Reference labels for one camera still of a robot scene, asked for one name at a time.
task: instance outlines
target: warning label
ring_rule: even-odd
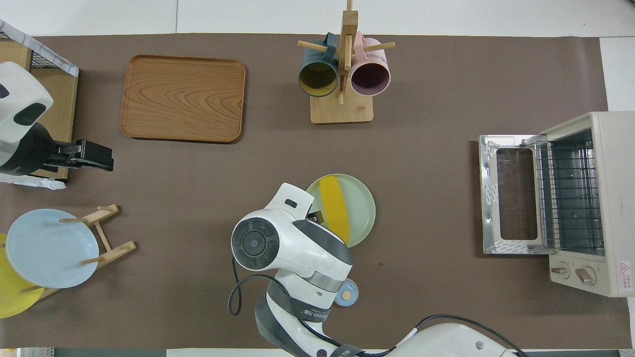
[[[631,283],[631,262],[623,260],[617,262],[617,268],[620,272],[620,290],[623,292],[630,292],[633,290]]]

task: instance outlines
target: green plate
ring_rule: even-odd
[[[342,195],[346,203],[346,211],[349,216],[349,227],[351,229],[351,238],[349,246],[354,246],[367,237],[370,230],[375,224],[375,200],[366,185],[362,181],[353,176],[344,175],[343,173],[332,173],[325,175],[313,182],[307,192],[315,198],[309,213],[322,211],[322,195],[319,191],[319,181],[326,176],[335,176],[342,189]],[[322,223],[328,228],[328,222]]]

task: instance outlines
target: white floor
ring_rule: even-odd
[[[31,36],[317,34],[340,31],[345,5],[345,0],[0,0],[0,19]],[[608,108],[635,111],[635,4],[628,0],[355,0],[354,9],[359,29],[368,34],[602,37]],[[629,305],[635,310],[635,300]],[[635,326],[633,313],[631,321]],[[173,357],[252,355],[287,356],[275,349],[168,351]]]

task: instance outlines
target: wooden tray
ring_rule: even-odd
[[[243,124],[244,65],[139,55],[128,63],[121,131],[131,138],[229,143]]]

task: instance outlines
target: brown paper mat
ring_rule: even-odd
[[[547,257],[482,253],[477,137],[537,133],[605,111],[596,38],[377,36],[395,41],[392,83],[375,119],[311,124],[297,86],[302,49],[319,36],[179,34],[46,37],[81,68],[75,135],[113,149],[112,173],[74,172],[68,188],[0,185],[0,231],[21,214],[75,215],[117,203],[111,244],[138,249],[0,320],[0,347],[272,347],[253,307],[266,281],[234,286],[230,235],[282,182],[307,187],[328,173],[364,182],[377,204],[368,238],[352,248],[360,297],[335,307],[324,331],[388,348],[430,314],[480,321],[523,348],[628,348],[625,299],[549,281]],[[126,66],[141,54],[236,59],[247,68],[243,134],[232,145],[133,140],[119,130]],[[241,277],[246,276],[240,270]]]

